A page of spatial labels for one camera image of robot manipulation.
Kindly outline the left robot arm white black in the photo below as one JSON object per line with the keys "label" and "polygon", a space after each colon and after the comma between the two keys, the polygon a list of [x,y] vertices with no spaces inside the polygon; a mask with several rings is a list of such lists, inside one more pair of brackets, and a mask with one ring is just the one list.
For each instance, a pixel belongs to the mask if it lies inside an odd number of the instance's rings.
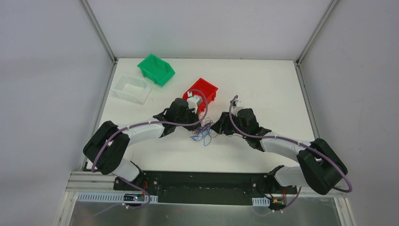
{"label": "left robot arm white black", "polygon": [[104,122],[83,148],[83,154],[95,170],[103,175],[114,174],[125,179],[131,190],[143,186],[143,171],[124,158],[126,149],[148,139],[173,133],[177,126],[193,131],[200,126],[198,104],[202,98],[194,95],[186,100],[176,98],[163,112],[136,126],[122,127],[112,121]]}

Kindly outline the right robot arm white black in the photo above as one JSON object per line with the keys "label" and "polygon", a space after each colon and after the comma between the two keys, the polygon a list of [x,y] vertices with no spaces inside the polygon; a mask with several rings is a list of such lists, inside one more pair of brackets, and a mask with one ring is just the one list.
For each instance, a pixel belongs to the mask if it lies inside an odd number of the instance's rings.
{"label": "right robot arm white black", "polygon": [[273,193],[279,193],[286,186],[308,186],[321,195],[332,189],[352,191],[346,166],[324,139],[300,141],[279,135],[259,126],[251,108],[222,112],[211,129],[217,134],[240,134],[250,147],[284,156],[299,164],[295,167],[280,165],[268,173],[267,187]]}

